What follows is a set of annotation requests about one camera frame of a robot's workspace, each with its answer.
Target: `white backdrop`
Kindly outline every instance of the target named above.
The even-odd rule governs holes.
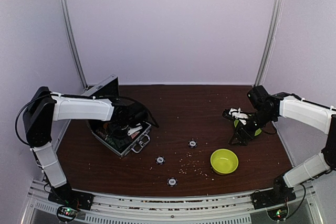
[[[40,179],[29,146],[16,137],[17,112],[36,90],[79,94],[59,0],[0,0],[0,223],[20,223],[33,178]],[[53,144],[65,121],[53,124]],[[23,139],[22,119],[18,130]]]
[[[88,83],[252,84],[274,0],[67,0]]]

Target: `wooden table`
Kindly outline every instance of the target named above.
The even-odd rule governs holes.
[[[120,94],[144,103],[157,119],[151,142],[140,154],[120,159],[96,140],[85,121],[70,126],[58,150],[60,163],[73,188],[134,196],[199,196],[236,193],[272,186],[291,168],[277,135],[262,134],[248,146],[229,146],[232,122],[222,118],[231,107],[252,110],[249,86],[124,86]],[[189,148],[189,140],[197,148]],[[239,158],[229,175],[215,174],[209,162],[218,148]],[[164,156],[158,165],[155,159]],[[178,185],[170,187],[174,177]]]

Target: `wire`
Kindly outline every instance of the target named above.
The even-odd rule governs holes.
[[[25,141],[20,137],[19,132],[18,132],[18,130],[17,130],[17,122],[18,122],[18,120],[19,120],[19,117],[20,117],[21,113],[25,110],[25,108],[27,108],[27,107],[28,107],[29,105],[31,105],[32,103],[34,103],[34,102],[36,102],[36,101],[38,101],[38,100],[40,100],[40,99],[43,99],[43,98],[45,98],[45,97],[50,97],[50,96],[52,96],[52,95],[55,95],[55,94],[46,94],[46,95],[42,95],[41,97],[37,97],[37,98],[31,100],[30,102],[28,102],[26,105],[24,105],[24,106],[20,109],[19,113],[17,113],[16,119],[15,119],[15,134],[16,134],[17,138],[18,138],[23,144],[25,144],[25,145],[29,145],[29,146],[30,146],[29,143],[25,142]]]
[[[56,217],[57,217],[57,219],[58,219],[59,221],[68,223],[68,222],[72,222],[72,221],[77,217],[78,212],[76,213],[76,215],[72,216],[71,219],[66,219],[66,218],[61,219],[58,215],[59,215],[59,214],[62,214],[62,215],[63,215],[63,213],[62,213],[62,211],[61,211],[62,208],[71,208],[71,207],[68,207],[68,206],[63,205],[63,206],[59,206],[59,207],[57,208],[57,211],[56,211]]]
[[[299,208],[301,207],[303,201],[304,201],[305,198],[306,198],[306,193],[307,193],[306,187],[305,187],[303,184],[301,184],[301,186],[302,186],[303,189],[304,189],[304,193],[303,193],[302,201],[300,202],[300,204],[298,205],[298,207],[291,213],[291,215],[285,218],[285,220],[288,220],[289,218],[291,218],[291,217],[292,217],[292,216],[299,210]]]
[[[61,197],[58,196],[58,194],[55,192],[55,190],[53,189],[53,187],[49,184],[50,186],[50,190],[52,191],[52,194],[54,196],[56,196],[61,202],[63,202],[63,204],[69,204],[69,202],[67,200],[63,200]]]
[[[50,194],[50,193],[51,193],[51,191],[47,191],[47,190],[46,190],[46,186],[47,186],[47,185],[49,185],[49,184],[48,184],[48,183],[46,183],[46,184],[44,185],[44,187],[43,187],[43,190],[44,190],[46,193],[49,193],[49,194]]]
[[[125,99],[125,100],[129,100],[131,102],[135,102],[135,103],[143,106],[145,108],[145,110],[148,112],[148,114],[151,117],[151,119],[153,120],[153,122],[154,122],[154,123],[151,123],[151,122],[148,122],[148,123],[151,124],[154,127],[157,127],[157,128],[160,127],[159,124],[157,123],[156,119],[154,118],[152,112],[145,105],[143,105],[141,102],[139,102],[139,101],[137,101],[133,98],[130,98],[130,97],[124,97],[124,96],[119,96],[119,95],[103,95],[101,97],[97,97],[96,99],[105,99],[105,98]]]
[[[277,134],[278,133],[277,128],[275,128],[275,126],[272,123],[271,123],[271,125],[272,125],[273,129],[275,130],[274,132],[265,131],[263,128],[261,128],[261,131],[264,132],[267,135],[275,135],[275,134]]]
[[[299,97],[297,94],[292,93],[292,94],[290,94],[290,95],[292,95],[293,97],[295,97],[295,98],[298,99],[298,100],[302,100],[302,98]]]

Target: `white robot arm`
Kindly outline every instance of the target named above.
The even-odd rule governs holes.
[[[58,162],[56,152],[51,145],[51,125],[53,121],[64,119],[85,119],[112,121],[113,130],[121,135],[127,135],[134,130],[140,130],[142,122],[148,115],[158,127],[151,113],[143,104],[131,99],[133,104],[125,105],[119,97],[84,97],[80,95],[64,95],[49,91],[47,87],[40,87],[32,100],[21,109],[26,132],[27,143],[18,135],[19,139],[30,146],[38,166],[48,178],[52,193],[49,200],[62,205],[73,206],[89,210],[93,195],[72,190],[67,178]]]
[[[223,112],[223,117],[239,120],[229,141],[231,145],[247,145],[254,139],[257,129],[262,129],[270,121],[277,121],[279,116],[310,125],[328,135],[321,153],[277,177],[272,190],[254,193],[255,208],[269,207],[287,197],[295,199],[292,190],[295,186],[336,169],[336,110],[333,106],[326,107],[284,92],[269,95],[263,86],[254,87],[247,96],[256,112],[244,113],[234,108]]]

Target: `case handle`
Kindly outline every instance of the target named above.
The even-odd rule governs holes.
[[[139,144],[140,145],[140,149],[138,150],[138,151],[136,151],[135,149],[134,149],[134,147],[133,148],[131,148],[131,150],[133,151],[133,152],[135,152],[135,153],[140,153],[141,151],[142,151],[142,149],[151,141],[151,138],[147,135],[147,134],[145,134],[143,137],[147,137],[147,139],[148,139],[148,141],[147,142],[143,142],[142,140],[139,140],[138,142],[137,142],[137,144]]]

